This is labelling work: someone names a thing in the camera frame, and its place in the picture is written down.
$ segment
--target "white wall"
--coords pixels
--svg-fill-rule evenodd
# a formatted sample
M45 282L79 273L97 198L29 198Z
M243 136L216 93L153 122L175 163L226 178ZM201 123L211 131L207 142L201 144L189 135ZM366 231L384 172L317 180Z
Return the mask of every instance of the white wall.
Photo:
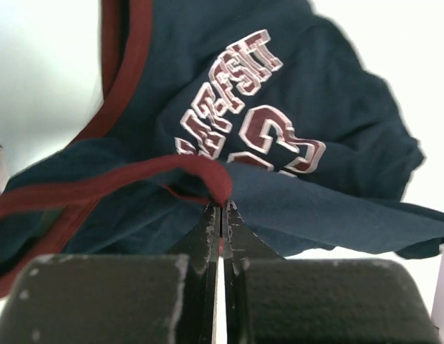
M389 80L421 140L428 159L405 200L444 211L444 0L314 3L346 31L367 68ZM99 106L98 38L97 1L0 0L0 140L12 173L62 148ZM336 249L299 257L369 255ZM429 310L439 261L402 262Z

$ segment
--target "maroon lettering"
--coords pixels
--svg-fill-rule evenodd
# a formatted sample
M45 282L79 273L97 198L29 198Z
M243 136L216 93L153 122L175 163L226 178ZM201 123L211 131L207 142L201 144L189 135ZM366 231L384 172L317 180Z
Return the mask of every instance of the maroon lettering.
M193 110L187 110L180 124L194 137L200 147L199 154L217 159L225 143L225 136L211 131L211 127L201 122Z
M300 151L306 151L305 156L298 156L285 167L295 173L313 173L325 152L325 144L316 140L296 139L296 146Z
M312 173L316 170L326 146L317 140L295 137L295 129L290 119L278 109L262 105L248 111L239 135L244 143L263 154L268 154L274 139L269 135L275 130L276 143L289 151L300 154L286 166L295 173Z
M264 168L267 171L274 170L274 166L270 164L268 161L265 161L264 159L259 158L258 156L255 156L254 154L249 152L231 153L228 155L227 162L245 163L247 165L253 165L259 168Z
M244 103L232 93L230 73L221 59L218 58L209 70L209 80L232 113L240 113L244 109Z
M271 72L280 69L283 63L275 57L266 47L266 43L270 42L271 38L266 30L256 32L245 38L245 43L248 46L248 51L253 54L268 68Z
M227 104L223 99L216 100L213 88L209 82L205 82L195 99L192 108L200 118L208 118L211 125L224 133L230 133L233 125L224 118L221 118L227 111Z
M182 138L174 138L174 142L178 154L188 154L191 156L196 154L196 149L190 142L183 140Z
M243 67L235 58L235 53L227 50L223 52L219 59L221 59L228 72L230 79L237 82L236 88L242 95L255 95L261 87L260 80L248 68Z
M227 50L236 54L237 60L248 68L262 82L267 81L271 72L279 70L283 63L275 57L266 47L271 38L267 30L254 32L253 34L237 41L227 47ZM264 64L260 65L252 56Z
M252 56L248 53L248 47L243 42L237 42L227 47L229 51L232 51L236 59L254 75L258 77L261 82L267 81L271 72L265 67L262 67Z

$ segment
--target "maroon trim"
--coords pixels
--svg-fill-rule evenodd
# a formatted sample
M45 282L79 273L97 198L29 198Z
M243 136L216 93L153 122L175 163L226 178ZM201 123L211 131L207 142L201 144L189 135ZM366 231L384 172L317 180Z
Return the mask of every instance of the maroon trim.
M115 13L115 1L104 1L102 5L103 13L106 13L108 16ZM122 115L135 91L136 85L139 83L148 56L150 38L152 36L152 20L153 0L130 0L129 36L125 47L125 57L118 76L115 78L110 92L107 97L105 97L105 101L98 113L79 135L77 135L72 143L106 135ZM103 33L110 32L113 35L120 35L119 32L114 33L113 30L110 31L104 27L110 24L107 20L102 21L102 23ZM112 68L112 65L107 63L106 67ZM44 190L45 186L33 187L34 189L32 189L31 193L28 188L15 190L13 201L0 201L0 204L1 202L10 202L8 206L10 206L11 209L21 208L23 206L22 195L29 197L29 200L40 200L39 197L42 195L39 194L39 192L42 192L41 190ZM58 188L64 188L64 184L58 184ZM31 259L40 254L60 252L99 201L99 199L93 199L78 205L67 206L55 221L52 228L27 252L20 263L18 263L12 271L0 278L0 298L8 294L16 274L18 274ZM0 217L10 213L10 211L7 211L7 206L5 207L5 209L0 210Z
M231 194L232 183L226 169L217 161L202 156L162 156L116 168L94 178L71 183L48 183L8 192L0 197L0 220L8 215L68 206L52 228L25 254L12 271L0 278L0 298L8 294L15 277L33 258L61 252L98 201L128 184L164 171L182 168L200 177L214 201L223 206ZM209 199L192 198L207 204Z
M217 204L223 206L227 202L231 179L218 161L175 154L131 163L83 181L37 184L10 191L0 197L0 220L15 213L85 204L128 184L176 168L199 177ZM208 198L203 200L205 204L209 202Z
M103 6L114 3L106 1ZM152 36L152 20L152 0L130 0L130 31L118 76L98 113L72 142L105 136L123 114L144 69Z
M106 98L120 69L120 2L103 0L101 18L102 94Z

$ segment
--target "fabric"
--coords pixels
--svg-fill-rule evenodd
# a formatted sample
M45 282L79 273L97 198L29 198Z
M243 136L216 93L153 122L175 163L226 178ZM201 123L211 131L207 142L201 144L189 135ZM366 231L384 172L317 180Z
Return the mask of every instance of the fabric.
M439 253L444 214L400 203L423 155L389 87L305 0L130 0L120 17L104 105L0 197L0 297L38 254L164 253L210 200L284 256Z

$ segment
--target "navy blue shirt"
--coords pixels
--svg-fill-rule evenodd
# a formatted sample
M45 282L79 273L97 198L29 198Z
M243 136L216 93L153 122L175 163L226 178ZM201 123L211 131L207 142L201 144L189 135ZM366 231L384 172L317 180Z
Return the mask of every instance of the navy blue shirt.
M132 58L128 44L124 60ZM439 253L444 214L400 203L423 161L418 142L386 82L305 0L155 1L147 60L112 129L15 176L6 194L170 154L220 161L243 220L284 256L336 246ZM138 181L102 198L63 252L165 252L204 206L163 184L208 194L182 171ZM0 221L0 275L45 233L48 215Z

